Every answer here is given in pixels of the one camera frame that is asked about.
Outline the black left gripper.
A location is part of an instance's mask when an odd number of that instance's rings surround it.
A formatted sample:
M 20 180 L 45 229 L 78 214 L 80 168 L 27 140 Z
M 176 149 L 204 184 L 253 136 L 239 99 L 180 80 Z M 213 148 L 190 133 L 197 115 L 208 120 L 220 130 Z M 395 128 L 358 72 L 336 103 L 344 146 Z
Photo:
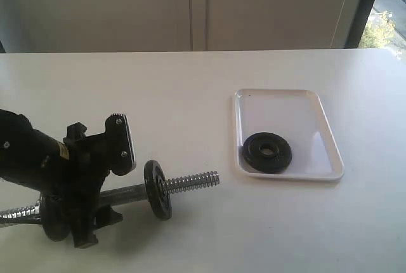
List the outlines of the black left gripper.
M 74 123 L 57 143 L 57 153 L 46 163 L 47 186 L 41 193 L 42 219 L 72 219 L 75 248 L 98 244 L 98 230 L 123 221 L 111 205 L 98 208 L 100 189 L 109 174 L 105 133 L 86 135 L 87 127 Z

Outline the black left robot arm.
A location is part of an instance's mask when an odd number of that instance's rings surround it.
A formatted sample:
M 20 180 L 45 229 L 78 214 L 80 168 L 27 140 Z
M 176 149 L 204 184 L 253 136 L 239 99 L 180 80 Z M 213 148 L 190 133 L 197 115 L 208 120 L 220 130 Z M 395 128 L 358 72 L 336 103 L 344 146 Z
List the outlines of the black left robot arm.
M 95 231 L 123 220 L 109 204 L 100 204 L 108 174 L 121 169 L 125 123 L 113 117 L 105 131 L 86 135 L 75 123 L 62 142 L 35 129 L 23 114 L 1 111 L 1 178 L 40 193 L 34 219 L 52 241 L 73 237 L 76 248 L 98 243 Z

